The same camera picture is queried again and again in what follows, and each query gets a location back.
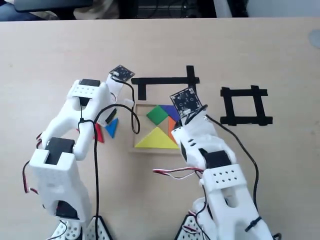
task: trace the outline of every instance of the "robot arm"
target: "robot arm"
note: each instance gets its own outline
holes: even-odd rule
[[[191,120],[181,118],[182,126],[171,132],[186,164],[203,170],[199,182],[206,197],[197,199],[192,207],[194,213],[202,210],[194,217],[207,234],[203,239],[272,240],[250,196],[235,153],[218,137],[206,114],[203,107]]]
[[[108,76],[106,82],[76,80],[69,90],[66,101],[58,115],[41,134],[42,148],[36,149],[29,164],[38,178],[38,194],[43,207],[52,216],[67,222],[68,239],[78,239],[81,229],[86,230],[91,219],[92,205],[88,191],[80,179],[77,161],[82,161],[93,140],[93,121],[107,106],[115,104],[123,87],[123,76],[116,75],[126,68],[119,66]],[[102,112],[97,124],[105,127],[114,118],[117,109],[110,107]],[[79,137],[61,138],[71,129],[79,129]]]

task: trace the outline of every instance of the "black tape square outline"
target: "black tape square outline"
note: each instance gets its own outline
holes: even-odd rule
[[[273,124],[273,117],[266,116],[264,105],[261,96],[268,96],[267,89],[259,89],[259,86],[251,85],[251,89],[233,89],[229,87],[222,87],[220,91],[221,97],[224,100],[226,116],[220,118],[221,124],[228,124],[229,126],[236,126],[237,124],[259,124],[266,126]],[[235,116],[234,105],[232,97],[252,96],[256,116]]]
[[[133,85],[138,85],[138,100],[147,100],[147,85],[159,84],[188,84],[197,93],[196,84],[200,83],[199,77],[195,76],[195,68],[186,66],[186,77],[134,77],[131,79]]]

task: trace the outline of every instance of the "yellow triangle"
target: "yellow triangle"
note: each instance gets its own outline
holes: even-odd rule
[[[159,127],[153,129],[145,138],[138,142],[135,148],[152,148],[152,149],[179,149]]]

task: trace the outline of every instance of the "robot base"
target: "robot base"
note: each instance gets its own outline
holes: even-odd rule
[[[201,231],[199,226],[196,224],[195,217],[188,214],[185,216],[185,218],[180,226],[180,229],[179,229],[178,233],[176,234],[174,240],[203,240],[203,239],[205,239],[205,238],[203,238],[202,233],[191,234],[189,232],[186,232],[182,228],[182,226],[188,226],[188,227],[191,227],[197,231]]]
[[[55,239],[56,240],[96,240],[95,219],[96,217],[94,216],[91,222],[89,223],[87,229],[85,230],[85,232],[83,233],[81,230],[80,236],[78,238],[75,238],[73,236],[75,234],[75,229],[70,227],[69,224],[67,224],[68,226],[67,231],[62,236],[57,237]],[[59,236],[64,230],[65,230],[65,225],[60,222],[51,237],[53,238],[55,236]],[[113,240],[105,224],[105,221],[101,216],[98,217],[98,237],[99,237],[99,240]]]

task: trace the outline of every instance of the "circuit board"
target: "circuit board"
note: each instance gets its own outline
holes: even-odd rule
[[[192,86],[170,96],[181,118],[194,113],[202,104]]]
[[[114,75],[117,79],[126,82],[130,78],[132,78],[135,73],[130,71],[129,69],[125,68],[122,65],[117,66],[115,69],[109,72],[110,74]]]

